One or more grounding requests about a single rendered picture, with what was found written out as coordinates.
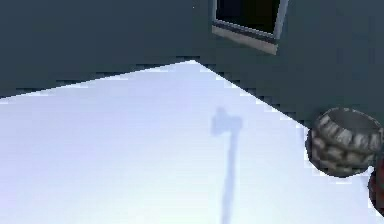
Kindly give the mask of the grey woven basket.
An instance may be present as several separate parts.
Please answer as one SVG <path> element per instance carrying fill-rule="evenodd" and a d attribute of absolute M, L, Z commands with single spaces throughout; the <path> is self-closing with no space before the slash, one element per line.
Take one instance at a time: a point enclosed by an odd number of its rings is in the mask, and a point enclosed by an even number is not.
<path fill-rule="evenodd" d="M 321 172 L 347 178 L 373 166 L 384 144 L 384 127 L 352 108 L 335 107 L 319 116 L 308 131 L 309 161 Z"/>

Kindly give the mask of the dark window with grey frame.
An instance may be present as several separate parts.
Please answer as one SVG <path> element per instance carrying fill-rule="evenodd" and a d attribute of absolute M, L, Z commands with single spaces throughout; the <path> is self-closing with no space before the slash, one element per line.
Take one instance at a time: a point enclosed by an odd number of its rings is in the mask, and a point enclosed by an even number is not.
<path fill-rule="evenodd" d="M 276 55 L 289 0 L 212 0 L 212 33 Z"/>

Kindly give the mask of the dark red round object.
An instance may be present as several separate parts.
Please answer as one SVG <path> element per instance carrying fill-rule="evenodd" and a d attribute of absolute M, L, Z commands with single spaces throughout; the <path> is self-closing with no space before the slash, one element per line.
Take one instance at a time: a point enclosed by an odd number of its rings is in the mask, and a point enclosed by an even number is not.
<path fill-rule="evenodd" d="M 384 217 L 384 158 L 377 160 L 369 178 L 368 190 L 373 207 Z"/>

